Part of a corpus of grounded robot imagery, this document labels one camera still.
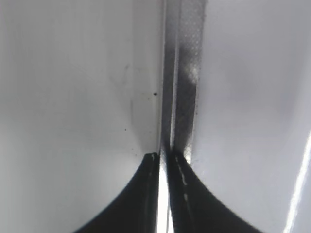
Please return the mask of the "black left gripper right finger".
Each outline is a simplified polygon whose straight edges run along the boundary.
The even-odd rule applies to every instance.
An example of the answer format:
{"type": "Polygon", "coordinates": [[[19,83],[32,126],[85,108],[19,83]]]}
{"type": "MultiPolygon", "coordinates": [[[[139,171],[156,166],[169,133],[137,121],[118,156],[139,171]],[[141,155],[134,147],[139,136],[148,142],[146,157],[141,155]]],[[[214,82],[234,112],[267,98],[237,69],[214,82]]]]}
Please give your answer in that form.
{"type": "Polygon", "coordinates": [[[200,181],[182,152],[162,143],[175,233],[258,233],[200,181]]]}

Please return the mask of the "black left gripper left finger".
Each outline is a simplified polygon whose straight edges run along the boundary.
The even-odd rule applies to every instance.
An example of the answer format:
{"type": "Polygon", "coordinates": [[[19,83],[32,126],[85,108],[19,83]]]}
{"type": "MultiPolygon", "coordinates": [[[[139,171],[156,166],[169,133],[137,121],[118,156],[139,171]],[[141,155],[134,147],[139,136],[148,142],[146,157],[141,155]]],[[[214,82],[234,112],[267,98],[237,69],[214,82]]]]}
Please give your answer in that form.
{"type": "Polygon", "coordinates": [[[78,233],[154,233],[159,183],[159,155],[145,154],[121,193],[78,233]]]}

